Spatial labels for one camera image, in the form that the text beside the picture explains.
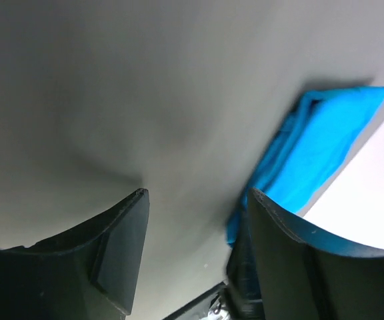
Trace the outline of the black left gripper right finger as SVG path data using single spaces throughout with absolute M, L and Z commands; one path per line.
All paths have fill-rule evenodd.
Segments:
M 227 279 L 233 319 L 384 319 L 384 249 L 330 233 L 257 189 Z

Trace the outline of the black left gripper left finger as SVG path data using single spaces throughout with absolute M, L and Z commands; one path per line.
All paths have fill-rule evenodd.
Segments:
M 138 189 L 31 247 L 0 250 L 0 319 L 124 319 L 132 312 L 149 218 Z

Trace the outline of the blue t shirt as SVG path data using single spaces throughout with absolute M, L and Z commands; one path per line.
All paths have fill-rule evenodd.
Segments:
M 247 193 L 256 188 L 298 213 L 342 166 L 362 130 L 384 102 L 384 87 L 307 91 L 264 151 L 226 227 L 235 244 Z

